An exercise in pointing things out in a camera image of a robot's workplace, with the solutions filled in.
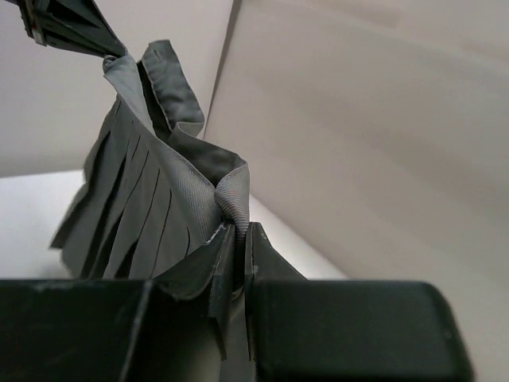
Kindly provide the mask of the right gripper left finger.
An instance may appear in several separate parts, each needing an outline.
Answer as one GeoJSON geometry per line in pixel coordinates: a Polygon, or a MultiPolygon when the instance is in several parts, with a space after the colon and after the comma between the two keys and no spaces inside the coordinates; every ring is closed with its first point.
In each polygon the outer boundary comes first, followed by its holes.
{"type": "Polygon", "coordinates": [[[235,228],[155,279],[4,279],[4,381],[217,381],[235,228]]]}

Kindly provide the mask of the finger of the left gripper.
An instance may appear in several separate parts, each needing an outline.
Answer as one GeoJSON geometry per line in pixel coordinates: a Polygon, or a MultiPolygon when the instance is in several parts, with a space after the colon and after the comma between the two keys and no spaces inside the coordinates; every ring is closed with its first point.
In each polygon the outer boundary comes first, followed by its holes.
{"type": "Polygon", "coordinates": [[[93,0],[17,0],[27,35],[37,44],[94,57],[126,53],[93,0]]]}

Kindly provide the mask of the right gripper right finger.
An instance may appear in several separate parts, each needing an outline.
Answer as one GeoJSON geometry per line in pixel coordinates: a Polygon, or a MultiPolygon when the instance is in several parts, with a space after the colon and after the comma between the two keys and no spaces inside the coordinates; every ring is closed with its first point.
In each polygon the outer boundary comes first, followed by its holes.
{"type": "Polygon", "coordinates": [[[246,322],[259,381],[472,381],[447,300],[419,281],[307,279],[247,231],[246,322]]]}

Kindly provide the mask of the grey pleated skirt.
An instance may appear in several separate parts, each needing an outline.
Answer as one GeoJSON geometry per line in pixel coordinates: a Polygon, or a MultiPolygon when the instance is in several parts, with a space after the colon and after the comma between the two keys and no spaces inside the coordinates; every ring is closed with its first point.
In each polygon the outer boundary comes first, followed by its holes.
{"type": "Polygon", "coordinates": [[[200,139],[204,115],[171,43],[106,57],[117,97],[52,247],[70,275],[151,281],[126,375],[252,381],[244,314],[250,174],[200,139]]]}

